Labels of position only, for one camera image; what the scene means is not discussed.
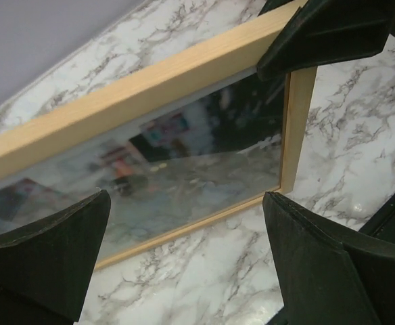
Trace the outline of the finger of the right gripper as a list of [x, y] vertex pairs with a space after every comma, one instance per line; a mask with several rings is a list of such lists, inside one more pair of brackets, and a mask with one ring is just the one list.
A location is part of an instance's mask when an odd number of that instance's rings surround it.
[[307, 1], [259, 59], [258, 78], [372, 57], [384, 49], [394, 21], [395, 1]]

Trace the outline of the clear acrylic glass pane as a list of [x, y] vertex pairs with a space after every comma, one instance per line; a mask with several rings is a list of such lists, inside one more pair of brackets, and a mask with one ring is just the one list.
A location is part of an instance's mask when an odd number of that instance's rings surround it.
[[0, 234], [106, 190], [105, 260], [276, 187], [285, 85], [241, 72], [0, 181]]

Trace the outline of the light wooden picture frame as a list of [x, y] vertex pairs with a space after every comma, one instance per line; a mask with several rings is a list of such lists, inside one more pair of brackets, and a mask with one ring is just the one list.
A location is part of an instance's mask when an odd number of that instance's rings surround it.
[[[289, 1], [252, 21], [3, 133], [0, 135], [0, 181], [241, 72], [257, 75], [259, 59], [304, 4], [304, 1]], [[316, 73], [315, 68], [309, 68], [275, 76], [286, 78], [280, 178], [276, 187], [108, 259], [97, 257], [94, 268], [115, 264], [248, 209], [258, 204], [267, 191], [290, 192], [298, 170]]]

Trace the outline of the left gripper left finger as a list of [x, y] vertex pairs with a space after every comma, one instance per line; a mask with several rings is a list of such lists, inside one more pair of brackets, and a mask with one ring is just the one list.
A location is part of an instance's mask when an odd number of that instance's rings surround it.
[[79, 321], [110, 209], [101, 190], [0, 235], [0, 324]]

